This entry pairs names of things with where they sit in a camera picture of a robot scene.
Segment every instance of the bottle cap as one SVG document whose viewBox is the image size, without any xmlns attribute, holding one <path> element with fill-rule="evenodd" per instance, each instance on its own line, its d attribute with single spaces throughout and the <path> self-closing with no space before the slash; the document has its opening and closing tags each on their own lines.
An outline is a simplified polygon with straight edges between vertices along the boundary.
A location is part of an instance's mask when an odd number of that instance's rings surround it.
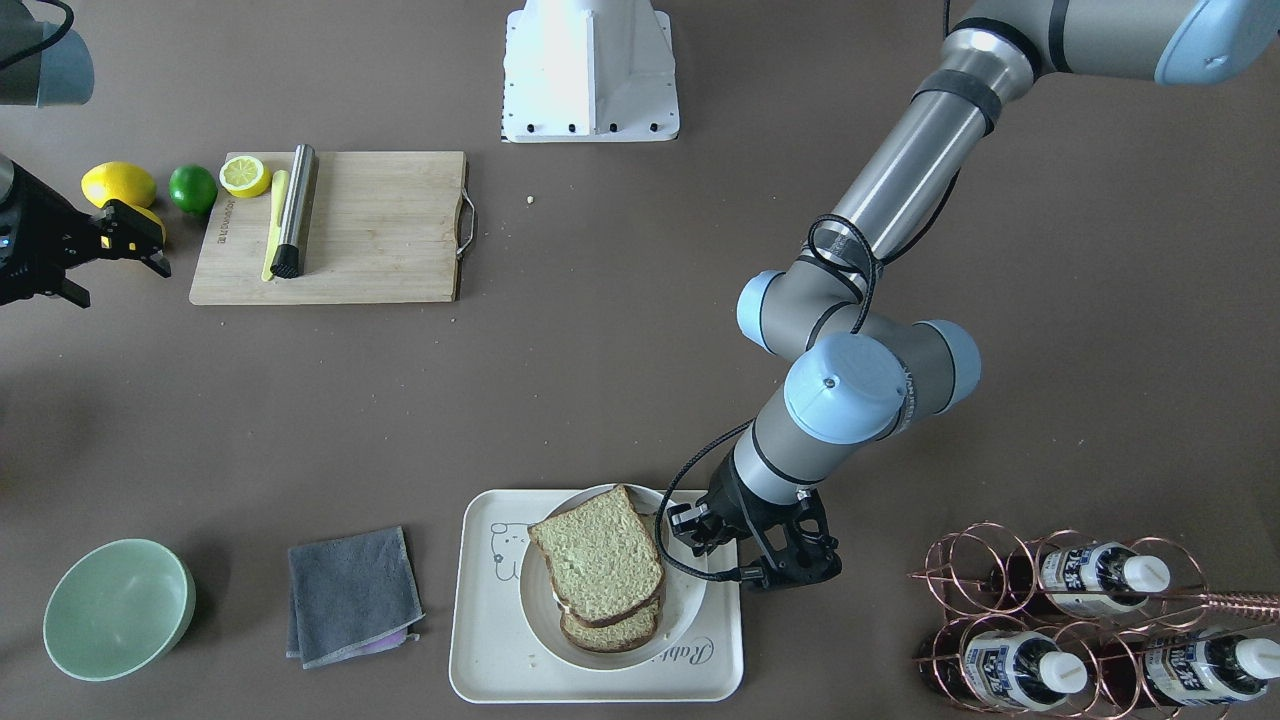
<svg viewBox="0 0 1280 720">
<path fill-rule="evenodd" d="M 1041 682 L 1062 694 L 1078 693 L 1089 682 L 1084 662 L 1070 652 L 1051 651 L 1041 657 Z"/>
<path fill-rule="evenodd" d="M 1153 555 L 1134 555 L 1124 561 L 1124 582 L 1138 592 L 1169 589 L 1169 565 Z"/>
<path fill-rule="evenodd" d="M 1249 638 L 1235 646 L 1240 669 L 1260 680 L 1280 678 L 1280 643 L 1267 638 Z"/>
</svg>

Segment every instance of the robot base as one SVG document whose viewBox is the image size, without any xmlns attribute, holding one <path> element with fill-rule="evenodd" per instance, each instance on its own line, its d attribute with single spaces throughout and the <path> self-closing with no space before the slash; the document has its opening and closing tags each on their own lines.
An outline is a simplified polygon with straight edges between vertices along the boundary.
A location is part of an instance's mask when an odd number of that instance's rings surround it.
<svg viewBox="0 0 1280 720">
<path fill-rule="evenodd" d="M 671 18 L 646 0 L 529 0 L 507 18 L 502 137 L 654 142 L 680 133 Z"/>
</svg>

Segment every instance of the black cable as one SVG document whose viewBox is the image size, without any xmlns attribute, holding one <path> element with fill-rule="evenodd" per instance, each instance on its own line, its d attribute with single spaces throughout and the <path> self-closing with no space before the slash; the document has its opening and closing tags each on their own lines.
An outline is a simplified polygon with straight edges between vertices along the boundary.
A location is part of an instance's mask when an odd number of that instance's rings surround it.
<svg viewBox="0 0 1280 720">
<path fill-rule="evenodd" d="M 829 259 L 818 252 L 818 247 L 813 242 L 813 236 L 815 232 L 818 232 L 818 225 L 820 225 L 822 223 L 836 223 L 837 225 L 841 225 L 845 229 L 847 229 L 849 233 L 852 234 L 854 238 L 858 241 L 858 245 L 859 247 L 861 247 L 863 254 L 867 255 L 867 266 L 865 268 L 845 266 L 841 265 L 840 263 L 832 263 Z M 876 293 L 876 281 L 879 278 L 881 270 L 884 268 L 884 264 L 876 258 L 876 251 L 872 250 L 872 243 L 867 241 L 867 236 L 864 236 L 863 231 L 858 229 L 858 227 L 854 223 L 849 222 L 847 218 L 841 218 L 840 215 L 818 215 L 818 219 L 814 220 L 812 225 L 809 225 L 809 237 L 805 240 L 805 247 L 814 258 L 817 258 L 828 268 L 833 268 L 840 273 L 858 270 L 863 274 L 864 278 L 867 278 L 867 293 L 863 296 L 863 302 L 858 311 L 858 320 L 854 322 L 854 327 L 849 332 L 856 333 L 858 331 L 863 329 L 863 323 L 867 322 L 867 314 L 870 313 L 872 309 L 872 295 Z"/>
<path fill-rule="evenodd" d="M 54 33 L 50 35 L 49 37 L 32 45 L 31 47 L 27 47 L 26 50 L 19 50 L 13 55 L 9 55 L 8 58 L 0 60 L 0 70 L 4 70 L 9 65 L 14 65 L 22 60 L 26 60 L 27 58 L 35 55 L 36 53 L 44 53 L 45 50 L 52 47 L 55 42 L 65 37 L 68 32 L 70 32 L 72 23 L 76 20 L 76 13 L 73 13 L 72 9 L 68 8 L 65 3 L 63 3 L 61 0 L 36 0 L 36 1 L 61 8 L 63 13 L 65 13 L 65 17 L 63 18 L 63 24 L 58 26 L 58 29 L 55 29 Z"/>
<path fill-rule="evenodd" d="M 698 579 L 709 580 L 713 583 L 726 583 L 726 582 L 739 580 L 741 578 L 741 570 L 737 568 L 730 570 L 721 570 L 719 573 L 704 573 L 696 568 L 690 568 L 689 565 L 685 565 L 684 562 L 672 557 L 671 552 L 667 551 L 666 543 L 662 542 L 662 524 L 667 520 L 666 518 L 667 503 L 671 502 L 671 493 L 676 492 L 676 486 L 680 484 L 681 478 L 684 478 L 685 474 L 689 473 L 689 470 L 691 470 L 692 466 L 696 465 L 698 461 L 701 460 L 708 452 L 719 447 L 728 438 L 741 433 L 742 430 L 749 428 L 754 421 L 755 418 L 742 423 L 741 425 L 733 428 L 732 430 L 707 443 L 707 446 L 704 446 L 692 457 L 689 459 L 689 462 L 685 462 L 685 466 L 681 468 L 680 471 L 676 473 L 676 477 L 671 479 L 671 483 L 667 486 L 667 492 L 662 493 L 662 501 L 658 503 L 658 515 L 653 520 L 653 538 L 654 542 L 658 544 L 658 552 L 662 553 L 663 560 L 666 560 L 672 568 L 680 570 L 681 573 L 686 573 Z"/>
<path fill-rule="evenodd" d="M 942 199 L 938 200 L 938 205 L 933 209 L 933 214 L 929 215 L 929 219 L 924 223 L 924 227 L 920 228 L 920 232 L 915 233 L 915 237 L 913 237 L 906 245 L 899 247 L 892 255 L 884 259 L 886 265 L 888 265 L 893 260 L 897 260 L 902 255 L 906 255 L 906 251 L 910 250 L 913 246 L 915 246 L 915 243 L 919 242 L 922 237 L 924 237 L 924 233 L 929 232 L 929 228 L 932 228 L 933 223 L 937 222 L 938 215 L 942 214 L 942 209 L 947 206 L 947 200 L 951 199 L 951 191 L 956 188 L 957 179 L 960 179 L 960 170 L 956 170 L 956 174 L 951 176 L 951 182 L 948 182 L 947 188 L 942 191 Z"/>
</svg>

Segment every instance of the robotic arm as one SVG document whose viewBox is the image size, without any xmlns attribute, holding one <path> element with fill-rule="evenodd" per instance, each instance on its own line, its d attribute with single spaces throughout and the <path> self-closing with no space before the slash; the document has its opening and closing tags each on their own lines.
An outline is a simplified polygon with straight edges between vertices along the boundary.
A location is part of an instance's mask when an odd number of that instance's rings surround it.
<svg viewBox="0 0 1280 720">
<path fill-rule="evenodd" d="M 791 268 L 744 288 L 739 327 L 794 364 L 707 493 L 668 510 L 672 534 L 695 555 L 754 539 L 762 557 L 717 579 L 756 589 L 838 574 L 815 487 L 858 447 L 950 409 L 982 374 L 977 345 L 959 325 L 900 325 L 869 305 L 884 265 L 910 249 L 1004 106 L 1051 72 L 1221 82 L 1252 64 L 1277 29 L 1280 0 L 978 0 L 943 42 L 940 69 L 810 228 Z M 777 527 L 782 547 L 767 536 Z"/>
<path fill-rule="evenodd" d="M 0 0 L 0 105 L 83 104 L 93 92 L 88 49 L 63 23 L 36 22 L 18 0 Z M 49 186 L 0 154 L 0 305 L 58 295 L 88 307 L 88 291 L 67 279 L 67 270 L 96 259 L 141 260 L 170 275 L 160 225 L 119 200 L 87 215 Z"/>
</svg>

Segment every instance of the gray towel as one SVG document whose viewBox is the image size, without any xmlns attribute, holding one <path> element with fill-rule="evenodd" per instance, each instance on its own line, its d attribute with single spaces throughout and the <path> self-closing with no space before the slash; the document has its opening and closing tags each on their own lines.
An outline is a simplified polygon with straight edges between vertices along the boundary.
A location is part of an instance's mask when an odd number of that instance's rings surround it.
<svg viewBox="0 0 1280 720">
<path fill-rule="evenodd" d="M 285 657 L 320 667 L 417 639 L 422 619 L 399 527 L 289 548 Z"/>
</svg>

